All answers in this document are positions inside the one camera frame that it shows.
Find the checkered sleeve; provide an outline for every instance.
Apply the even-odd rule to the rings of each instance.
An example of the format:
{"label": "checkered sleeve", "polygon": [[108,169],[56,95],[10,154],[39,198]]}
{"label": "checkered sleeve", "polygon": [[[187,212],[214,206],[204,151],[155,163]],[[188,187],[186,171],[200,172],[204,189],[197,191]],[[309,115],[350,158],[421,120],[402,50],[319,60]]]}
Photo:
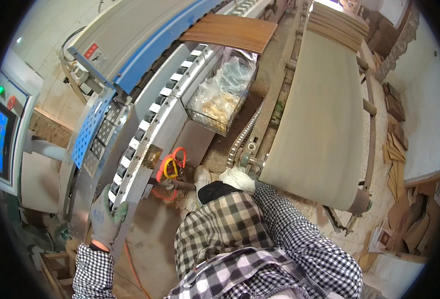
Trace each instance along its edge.
{"label": "checkered sleeve", "polygon": [[253,200],[264,214],[273,241],[285,249],[314,282],[345,298],[360,297],[362,273],[353,257],[323,236],[274,187],[265,184],[257,188]]}
{"label": "checkered sleeve", "polygon": [[115,298],[112,293],[114,281],[114,257],[109,253],[94,251],[86,244],[77,248],[77,267],[73,278],[73,299]]}

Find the green rubber-coated glove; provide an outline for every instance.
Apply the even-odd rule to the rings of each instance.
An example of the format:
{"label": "green rubber-coated glove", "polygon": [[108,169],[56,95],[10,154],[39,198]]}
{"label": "green rubber-coated glove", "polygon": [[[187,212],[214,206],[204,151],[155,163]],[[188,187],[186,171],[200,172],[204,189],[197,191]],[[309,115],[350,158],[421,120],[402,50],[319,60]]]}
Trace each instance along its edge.
{"label": "green rubber-coated glove", "polygon": [[110,212],[108,206],[109,190],[110,184],[102,190],[97,201],[90,208],[89,217],[93,228],[92,239],[97,240],[112,251],[112,244],[118,235],[120,225],[127,216],[128,202],[122,202],[116,211]]}

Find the warning label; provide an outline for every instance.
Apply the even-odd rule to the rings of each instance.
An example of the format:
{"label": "warning label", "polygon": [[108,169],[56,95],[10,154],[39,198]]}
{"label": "warning label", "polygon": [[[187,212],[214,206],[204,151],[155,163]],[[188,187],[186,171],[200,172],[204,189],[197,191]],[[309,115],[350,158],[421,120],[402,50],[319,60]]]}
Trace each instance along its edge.
{"label": "warning label", "polygon": [[108,60],[107,55],[98,47],[96,43],[93,43],[90,48],[84,54],[85,58],[99,71],[103,70],[103,66]]}

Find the red emergency stop button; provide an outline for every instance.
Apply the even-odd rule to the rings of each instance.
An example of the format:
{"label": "red emergency stop button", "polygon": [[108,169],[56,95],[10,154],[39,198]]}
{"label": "red emergency stop button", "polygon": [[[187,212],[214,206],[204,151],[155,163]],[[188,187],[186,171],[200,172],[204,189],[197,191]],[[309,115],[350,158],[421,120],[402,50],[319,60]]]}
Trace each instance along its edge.
{"label": "red emergency stop button", "polygon": [[15,105],[15,101],[17,100],[17,98],[15,96],[10,96],[7,99],[7,110],[11,110],[13,108],[13,106]]}

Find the wire mesh basket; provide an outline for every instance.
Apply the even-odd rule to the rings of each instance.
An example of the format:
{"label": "wire mesh basket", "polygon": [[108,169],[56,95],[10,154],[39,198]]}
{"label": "wire mesh basket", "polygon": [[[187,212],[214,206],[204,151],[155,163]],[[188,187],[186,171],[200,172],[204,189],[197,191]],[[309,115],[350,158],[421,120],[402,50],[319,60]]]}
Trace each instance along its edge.
{"label": "wire mesh basket", "polygon": [[[222,65],[222,60],[220,59],[213,66],[213,68],[208,73],[208,75],[205,77],[205,80],[212,78],[217,73],[217,71],[220,69],[221,65]],[[198,96],[200,89],[201,89],[200,86],[196,88],[195,92],[193,93],[192,97],[188,100],[188,102],[183,105],[183,107],[185,108],[185,111],[188,115],[188,118],[190,120],[192,120],[193,122],[196,122],[196,123],[202,125],[203,127],[207,128],[217,134],[220,134],[222,136],[227,136],[227,134],[231,128],[231,124],[232,124],[233,120],[238,116],[238,112],[240,111],[241,107],[245,103],[245,99],[247,98],[248,91],[249,91],[253,81],[256,78],[257,71],[258,71],[258,65],[256,65],[255,71],[254,71],[245,91],[240,95],[236,95],[240,99],[226,122],[222,122],[218,119],[210,117],[210,116],[208,116],[200,111],[197,111],[193,108],[193,104],[192,104],[193,99],[195,99]]]}

